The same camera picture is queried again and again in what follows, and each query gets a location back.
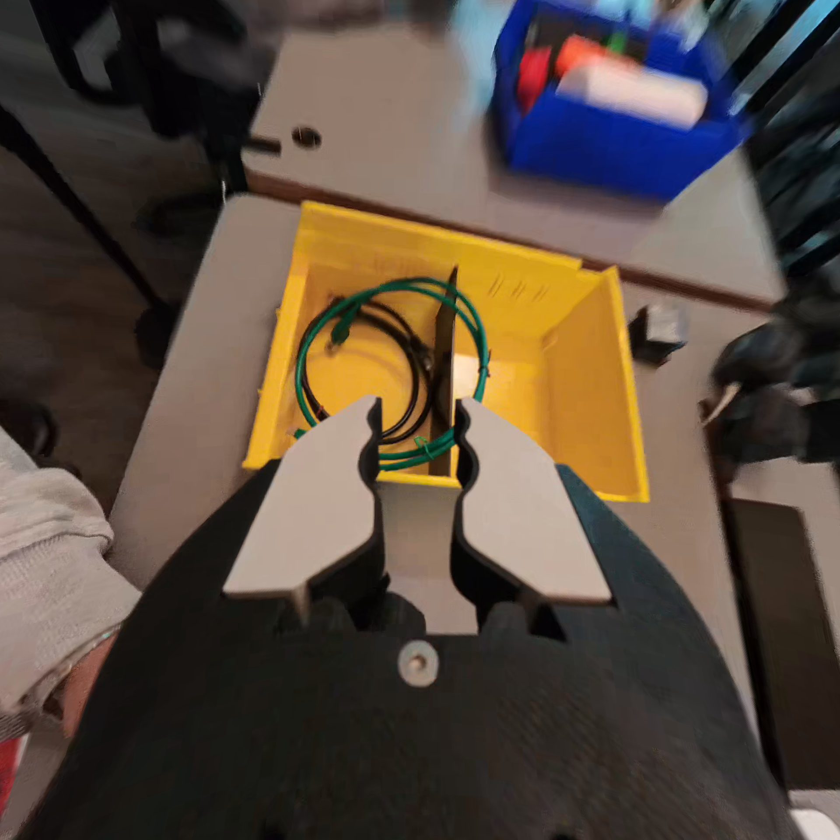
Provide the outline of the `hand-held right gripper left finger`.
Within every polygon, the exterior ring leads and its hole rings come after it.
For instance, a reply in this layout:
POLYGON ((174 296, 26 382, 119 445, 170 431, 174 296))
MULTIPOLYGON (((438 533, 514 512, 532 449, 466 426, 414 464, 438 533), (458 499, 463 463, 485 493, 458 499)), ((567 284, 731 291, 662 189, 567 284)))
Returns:
POLYGON ((227 575, 227 598, 360 608, 374 596, 385 574, 381 436, 382 401, 366 395, 288 449, 227 575))

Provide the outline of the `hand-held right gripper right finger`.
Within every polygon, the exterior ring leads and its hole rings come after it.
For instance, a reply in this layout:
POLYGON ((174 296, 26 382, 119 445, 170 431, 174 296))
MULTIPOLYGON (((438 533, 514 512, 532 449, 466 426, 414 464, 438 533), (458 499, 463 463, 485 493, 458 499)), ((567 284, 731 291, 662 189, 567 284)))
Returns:
POLYGON ((552 458, 475 398, 455 409, 453 583, 475 608, 605 605, 613 594, 552 458))

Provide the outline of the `yellow plastic bin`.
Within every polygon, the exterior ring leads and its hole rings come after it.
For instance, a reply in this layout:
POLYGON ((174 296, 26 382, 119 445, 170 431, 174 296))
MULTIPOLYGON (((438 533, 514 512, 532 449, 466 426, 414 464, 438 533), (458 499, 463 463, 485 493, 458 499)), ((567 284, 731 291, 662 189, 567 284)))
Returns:
MULTIPOLYGON (((276 310, 243 467, 257 470, 308 428, 294 386, 301 337, 335 298, 390 280, 446 281, 477 310, 490 353, 482 404, 570 466, 600 498, 648 501, 642 425, 620 278, 578 258, 337 206, 306 202, 276 310)), ((332 353, 325 325, 308 353, 314 395, 330 413, 382 400, 383 425, 407 407, 408 361, 396 342, 354 324, 332 353)))

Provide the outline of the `black network adapter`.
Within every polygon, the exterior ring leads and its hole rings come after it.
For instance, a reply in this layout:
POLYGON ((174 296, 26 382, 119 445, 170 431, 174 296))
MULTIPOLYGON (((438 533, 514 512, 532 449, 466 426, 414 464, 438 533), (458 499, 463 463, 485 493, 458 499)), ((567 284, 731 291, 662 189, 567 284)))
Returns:
POLYGON ((636 362, 661 367, 686 345, 686 312, 675 303, 647 304, 627 324, 627 335, 636 362))

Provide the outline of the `person's right forearm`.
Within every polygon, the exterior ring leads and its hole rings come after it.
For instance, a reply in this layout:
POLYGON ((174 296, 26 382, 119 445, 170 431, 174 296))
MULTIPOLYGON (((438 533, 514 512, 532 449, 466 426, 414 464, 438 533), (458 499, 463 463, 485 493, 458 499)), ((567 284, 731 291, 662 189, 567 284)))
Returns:
POLYGON ((55 702, 67 737, 140 592, 106 554, 112 530, 71 473, 36 462, 1 433, 2 741, 55 702))

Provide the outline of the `black bin divider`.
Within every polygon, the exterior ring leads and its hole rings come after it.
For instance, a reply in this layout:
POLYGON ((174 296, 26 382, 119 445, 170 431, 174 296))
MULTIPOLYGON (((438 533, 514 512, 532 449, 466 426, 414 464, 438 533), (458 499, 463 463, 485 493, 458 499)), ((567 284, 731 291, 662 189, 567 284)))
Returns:
MULTIPOLYGON (((456 302, 458 267, 455 266, 447 280, 446 300, 456 302)), ((432 439, 443 436, 452 427, 452 399, 455 346, 455 311, 441 303, 437 310, 434 334, 434 361, 432 376, 432 408, 429 431, 432 439)), ((428 474, 435 477, 450 477, 451 455, 446 450, 428 465, 428 474)))

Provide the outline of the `black flat pad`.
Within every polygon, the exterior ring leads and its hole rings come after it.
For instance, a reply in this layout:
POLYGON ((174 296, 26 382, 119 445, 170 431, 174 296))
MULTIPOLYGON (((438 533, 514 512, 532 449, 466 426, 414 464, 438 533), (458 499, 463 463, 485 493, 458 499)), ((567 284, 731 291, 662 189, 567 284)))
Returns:
POLYGON ((838 788, 839 672, 801 511, 723 502, 763 754, 783 790, 838 788))

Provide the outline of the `dark blurred object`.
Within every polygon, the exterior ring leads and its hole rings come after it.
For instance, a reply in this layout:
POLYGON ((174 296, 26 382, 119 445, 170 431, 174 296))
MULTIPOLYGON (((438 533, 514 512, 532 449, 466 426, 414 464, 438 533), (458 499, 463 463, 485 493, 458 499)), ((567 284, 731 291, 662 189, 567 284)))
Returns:
POLYGON ((729 342, 703 404, 710 459, 729 486, 741 467, 839 464, 838 269, 796 281, 770 319, 729 342))

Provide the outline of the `blue plastic bin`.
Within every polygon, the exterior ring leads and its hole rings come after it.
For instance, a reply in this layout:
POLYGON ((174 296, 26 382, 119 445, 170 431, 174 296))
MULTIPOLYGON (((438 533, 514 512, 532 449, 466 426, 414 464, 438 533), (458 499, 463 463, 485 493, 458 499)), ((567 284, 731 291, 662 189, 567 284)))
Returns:
POLYGON ((638 20, 582 2, 515 2, 497 38, 490 120, 511 172, 668 203, 735 151, 748 136, 734 112, 733 84, 714 35, 693 13, 638 20), (639 66, 702 83, 707 110, 689 130, 590 107, 558 96, 554 74, 532 109, 516 95, 523 50, 579 35, 624 53, 639 66))

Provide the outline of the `white laptop stand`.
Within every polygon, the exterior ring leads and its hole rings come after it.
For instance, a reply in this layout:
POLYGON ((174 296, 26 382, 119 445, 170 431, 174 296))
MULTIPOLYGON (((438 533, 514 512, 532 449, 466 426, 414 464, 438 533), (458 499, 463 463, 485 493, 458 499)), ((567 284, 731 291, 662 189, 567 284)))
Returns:
POLYGON ((793 790, 788 796, 804 839, 839 839, 839 790, 793 790))

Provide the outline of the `white box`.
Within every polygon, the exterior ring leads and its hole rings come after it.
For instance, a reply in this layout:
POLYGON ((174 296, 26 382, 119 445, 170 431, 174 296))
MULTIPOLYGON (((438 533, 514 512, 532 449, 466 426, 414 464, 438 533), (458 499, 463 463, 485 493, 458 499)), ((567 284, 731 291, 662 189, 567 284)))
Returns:
POLYGON ((696 80, 611 61, 567 70, 558 96, 680 130, 693 129, 707 110, 707 88, 696 80))

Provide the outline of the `red item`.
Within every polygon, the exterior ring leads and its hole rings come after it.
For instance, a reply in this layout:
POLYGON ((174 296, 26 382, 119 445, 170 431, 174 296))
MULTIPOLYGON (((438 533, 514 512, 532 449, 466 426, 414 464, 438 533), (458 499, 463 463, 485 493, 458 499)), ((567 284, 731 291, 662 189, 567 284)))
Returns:
POLYGON ((553 76, 553 48, 528 47, 523 50, 518 66, 517 102, 521 114, 529 112, 553 76))

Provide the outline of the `black office chair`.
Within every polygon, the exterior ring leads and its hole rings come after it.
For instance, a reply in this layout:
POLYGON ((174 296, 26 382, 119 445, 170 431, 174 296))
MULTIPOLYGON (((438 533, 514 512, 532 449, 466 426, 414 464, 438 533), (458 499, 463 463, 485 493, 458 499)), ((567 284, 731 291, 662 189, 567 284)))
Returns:
POLYGON ((257 80, 230 78, 215 48, 245 45, 246 26, 225 2, 32 1, 59 74, 79 97, 100 107, 141 110, 164 140, 201 145, 213 186, 146 206, 137 226, 158 238, 178 234, 191 215, 217 212, 248 189, 242 152, 260 99, 257 80), (107 82, 90 80, 82 43, 112 21, 115 45, 102 58, 107 82))

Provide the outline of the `orange item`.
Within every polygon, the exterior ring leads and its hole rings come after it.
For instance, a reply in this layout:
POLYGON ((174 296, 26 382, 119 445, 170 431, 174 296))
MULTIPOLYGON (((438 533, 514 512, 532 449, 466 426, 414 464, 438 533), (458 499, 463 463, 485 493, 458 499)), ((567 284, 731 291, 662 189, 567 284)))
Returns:
POLYGON ((638 67, 638 63, 624 53, 615 52, 589 38, 571 35, 562 43, 553 60, 553 74, 562 79, 577 67, 603 63, 627 68, 638 67))

